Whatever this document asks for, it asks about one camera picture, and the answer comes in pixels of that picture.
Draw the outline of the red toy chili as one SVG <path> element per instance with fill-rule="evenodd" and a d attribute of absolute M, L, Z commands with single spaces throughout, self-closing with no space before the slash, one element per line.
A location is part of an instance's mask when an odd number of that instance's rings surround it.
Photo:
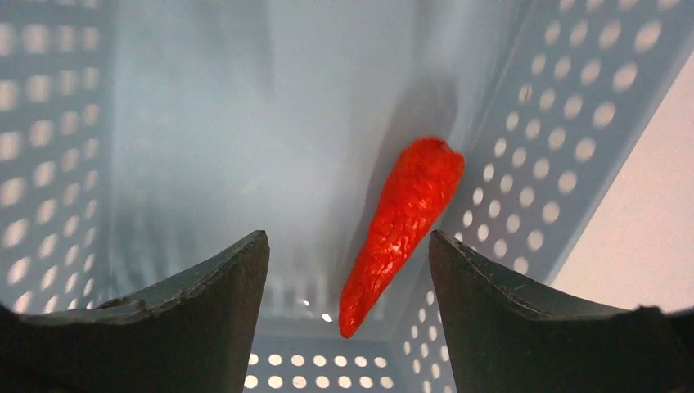
<path fill-rule="evenodd" d="M 351 338 L 457 191 L 462 153 L 442 138 L 418 138 L 396 160 L 340 294 L 338 326 Z"/>

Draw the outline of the light blue perforated basket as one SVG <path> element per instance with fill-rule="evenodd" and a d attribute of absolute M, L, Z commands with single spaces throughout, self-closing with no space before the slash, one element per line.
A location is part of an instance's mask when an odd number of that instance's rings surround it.
<path fill-rule="evenodd" d="M 96 309 L 262 230 L 240 392 L 460 392 L 430 235 L 551 287 L 692 49 L 690 1 L 4 1 L 1 311 Z M 345 339 L 429 136 L 462 179 Z"/>

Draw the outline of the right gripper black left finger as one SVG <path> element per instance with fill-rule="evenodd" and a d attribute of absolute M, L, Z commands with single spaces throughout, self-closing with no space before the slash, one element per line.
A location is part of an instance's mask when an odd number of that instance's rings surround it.
<path fill-rule="evenodd" d="M 96 309 L 2 309 L 2 391 L 242 391 L 269 255 L 256 230 Z"/>

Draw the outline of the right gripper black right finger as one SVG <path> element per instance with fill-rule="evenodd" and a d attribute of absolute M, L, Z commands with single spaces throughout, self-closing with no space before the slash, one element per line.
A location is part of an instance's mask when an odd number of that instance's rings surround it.
<path fill-rule="evenodd" d="M 619 309 L 489 260 L 441 231 L 429 261 L 460 392 L 690 392 L 693 312 Z"/>

